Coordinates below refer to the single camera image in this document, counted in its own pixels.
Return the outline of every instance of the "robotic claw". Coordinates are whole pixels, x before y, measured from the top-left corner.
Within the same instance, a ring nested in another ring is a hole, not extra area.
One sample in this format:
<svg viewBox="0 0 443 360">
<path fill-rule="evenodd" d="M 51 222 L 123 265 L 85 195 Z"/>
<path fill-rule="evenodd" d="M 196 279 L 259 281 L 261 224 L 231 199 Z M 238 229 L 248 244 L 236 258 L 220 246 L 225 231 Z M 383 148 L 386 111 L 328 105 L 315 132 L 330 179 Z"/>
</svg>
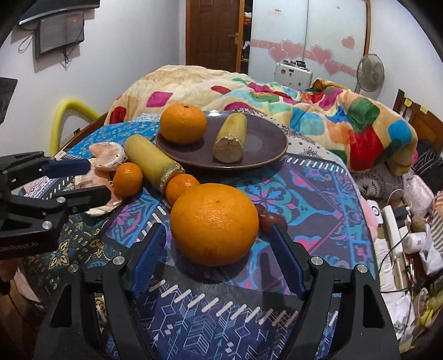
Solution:
<svg viewBox="0 0 443 360">
<path fill-rule="evenodd" d="M 51 177 L 86 173 L 89 162 L 54 162 L 43 153 L 0 158 L 0 259 L 55 250 L 68 216 L 105 204 L 106 187 L 64 192 L 51 200 L 11 195 L 11 189 L 41 175 Z M 132 317 L 128 298 L 146 289 L 166 243 L 166 228 L 156 223 L 126 258 L 117 256 L 106 266 L 83 270 L 71 265 L 53 296 L 42 323 L 35 360 L 106 359 L 101 344 L 94 293 L 103 293 L 116 348 L 122 360 L 161 359 L 145 345 Z M 368 268 L 330 266 L 310 256 L 279 226 L 272 227 L 272 251 L 289 290 L 304 300 L 297 323 L 279 360 L 313 360 L 321 341 L 333 293 L 341 294 L 334 338 L 326 359 L 396 360 L 398 344 L 379 286 Z"/>
</svg>

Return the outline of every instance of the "wooden headboard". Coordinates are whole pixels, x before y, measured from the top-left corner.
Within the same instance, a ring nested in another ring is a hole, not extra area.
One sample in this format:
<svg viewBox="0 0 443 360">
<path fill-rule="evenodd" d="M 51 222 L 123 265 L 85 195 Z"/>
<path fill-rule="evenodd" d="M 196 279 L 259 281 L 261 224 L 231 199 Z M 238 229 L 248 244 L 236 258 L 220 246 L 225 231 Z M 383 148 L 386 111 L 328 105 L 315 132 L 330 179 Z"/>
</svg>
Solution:
<svg viewBox="0 0 443 360">
<path fill-rule="evenodd" d="M 404 91 L 398 90 L 393 110 L 399 113 L 417 132 L 419 139 L 427 139 L 434 145 L 434 150 L 440 154 L 443 146 L 443 122 L 423 106 L 404 96 Z"/>
</svg>

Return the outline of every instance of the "orange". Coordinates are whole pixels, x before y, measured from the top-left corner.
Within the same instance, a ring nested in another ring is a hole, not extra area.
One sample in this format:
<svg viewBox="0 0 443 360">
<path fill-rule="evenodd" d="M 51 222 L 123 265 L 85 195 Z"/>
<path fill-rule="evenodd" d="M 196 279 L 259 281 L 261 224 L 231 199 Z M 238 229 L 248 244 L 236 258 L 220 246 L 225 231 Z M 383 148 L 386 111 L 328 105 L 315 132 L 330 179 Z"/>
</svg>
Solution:
<svg viewBox="0 0 443 360">
<path fill-rule="evenodd" d="M 195 185 L 200 185 L 195 177 L 189 174 L 179 174 L 173 177 L 167 184 L 166 199 L 171 205 L 174 205 L 187 189 Z"/>
<path fill-rule="evenodd" d="M 174 104 L 160 117 L 159 132 L 169 142 L 186 145 L 199 141 L 205 134 L 206 126 L 206 116 L 198 107 Z"/>
<path fill-rule="evenodd" d="M 112 185 L 120 196 L 134 196 L 142 182 L 141 169 L 133 163 L 124 163 L 117 168 Z"/>
<path fill-rule="evenodd" d="M 258 234 L 258 214 L 240 190 L 222 184 L 188 189 L 171 210 L 171 232 L 181 251 L 205 266 L 244 257 Z"/>
</svg>

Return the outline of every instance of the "heart decal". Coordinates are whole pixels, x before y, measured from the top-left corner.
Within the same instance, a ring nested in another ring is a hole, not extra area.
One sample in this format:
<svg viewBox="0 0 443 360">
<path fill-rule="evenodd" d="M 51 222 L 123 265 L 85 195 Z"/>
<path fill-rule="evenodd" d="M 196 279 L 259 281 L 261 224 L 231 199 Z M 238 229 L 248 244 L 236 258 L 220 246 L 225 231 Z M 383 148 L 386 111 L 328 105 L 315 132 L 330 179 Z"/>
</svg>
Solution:
<svg viewBox="0 0 443 360">
<path fill-rule="evenodd" d="M 291 40 L 283 40 L 280 43 L 280 46 L 288 53 L 288 57 L 291 60 L 303 55 L 303 46 L 300 44 L 294 44 Z"/>
<path fill-rule="evenodd" d="M 353 50 L 355 45 L 355 40 L 352 36 L 348 36 L 346 39 L 342 40 L 342 45 L 348 49 Z"/>
<path fill-rule="evenodd" d="M 340 64 L 336 61 L 326 60 L 323 65 L 329 75 L 334 75 L 340 71 Z"/>
<path fill-rule="evenodd" d="M 318 45 L 313 45 L 311 47 L 311 54 L 314 57 L 314 60 L 321 65 L 323 65 L 327 60 L 332 60 L 332 58 L 334 57 L 331 50 L 322 49 Z"/>
<path fill-rule="evenodd" d="M 280 63 L 288 58 L 288 52 L 281 47 L 271 47 L 269 49 L 269 55 L 274 59 L 276 63 Z"/>
</svg>

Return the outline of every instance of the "sugarcane piece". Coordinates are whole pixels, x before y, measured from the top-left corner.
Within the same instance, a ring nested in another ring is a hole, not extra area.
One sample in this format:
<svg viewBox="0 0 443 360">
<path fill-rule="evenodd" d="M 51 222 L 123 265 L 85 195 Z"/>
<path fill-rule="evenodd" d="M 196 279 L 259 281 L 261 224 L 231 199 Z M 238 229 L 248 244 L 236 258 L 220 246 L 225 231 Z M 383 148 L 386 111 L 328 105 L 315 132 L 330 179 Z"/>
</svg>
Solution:
<svg viewBox="0 0 443 360">
<path fill-rule="evenodd" d="M 243 157 L 246 144 L 247 119 L 242 113 L 229 115 L 215 139 L 214 157 L 224 163 L 232 164 Z"/>
<path fill-rule="evenodd" d="M 179 163 L 141 135 L 132 135 L 127 139 L 124 151 L 129 160 L 140 167 L 145 179 L 162 194 L 170 179 L 185 172 Z"/>
</svg>

